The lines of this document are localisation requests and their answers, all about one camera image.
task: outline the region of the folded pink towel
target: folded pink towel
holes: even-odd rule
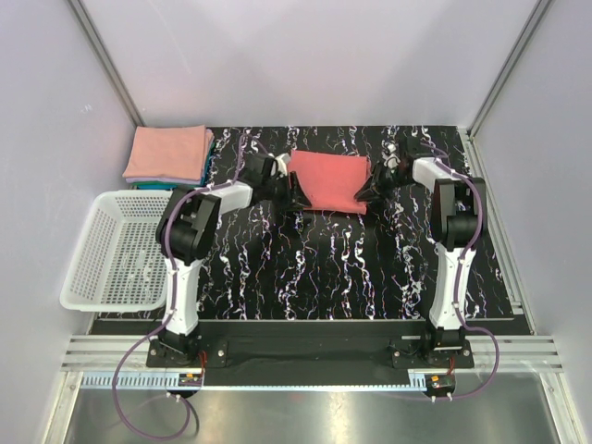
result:
[[[138,127],[124,178],[174,178],[199,181],[214,135],[201,127]]]
[[[370,162],[359,155],[292,151],[288,171],[295,171],[312,210],[366,214],[366,204],[356,202],[370,174]]]

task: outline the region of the table surface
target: table surface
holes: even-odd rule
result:
[[[382,161],[401,135],[432,141],[451,165],[469,173],[455,127],[214,128],[209,183],[233,176],[241,133],[270,153],[291,150],[364,155]],[[408,319],[426,317],[438,257],[430,237],[431,196],[407,186],[365,216],[274,213],[270,203],[223,215],[200,275],[203,319]],[[491,240],[477,244],[467,317],[508,318],[512,308]],[[158,316],[158,313],[100,317]]]

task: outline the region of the white plastic basket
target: white plastic basket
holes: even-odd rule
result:
[[[92,205],[60,295],[83,312],[139,312],[165,303],[167,268],[155,240],[170,191],[112,191]]]

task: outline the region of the white wall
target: white wall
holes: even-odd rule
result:
[[[467,126],[535,2],[84,0],[162,126]]]
[[[592,437],[592,3],[555,2],[476,139],[540,333]]]
[[[120,188],[133,127],[63,0],[0,8],[0,441],[39,442],[71,333],[58,301],[93,197]]]

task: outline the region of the robotic arm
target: robotic arm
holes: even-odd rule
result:
[[[171,318],[159,333],[160,345],[186,357],[199,351],[199,328],[196,310],[200,269],[214,242],[218,218],[228,212],[270,200],[279,208],[302,210],[311,203],[300,187],[296,173],[289,173],[288,154],[278,157],[252,154],[234,183],[219,186],[192,196],[185,202],[173,221],[169,244],[176,259],[177,271],[165,248],[166,227],[173,210],[192,188],[179,187],[173,191],[156,229],[156,241],[166,258],[166,312]],[[175,306],[173,279],[177,277]]]
[[[423,145],[419,139],[403,139],[399,147],[401,157],[392,155],[385,163],[375,165],[372,176],[355,197],[362,202],[386,200],[392,198],[397,188],[410,184],[423,185],[432,192],[430,229],[437,243],[438,279],[420,349],[430,365],[441,364],[466,347],[463,323],[456,309],[464,318],[475,247],[466,253],[461,264],[459,259],[477,229],[477,199],[483,217],[479,234],[487,233],[486,184],[483,179],[472,179],[478,192],[475,196],[466,183],[442,164],[441,156],[434,156],[431,147]],[[458,266],[462,269],[455,295]]]

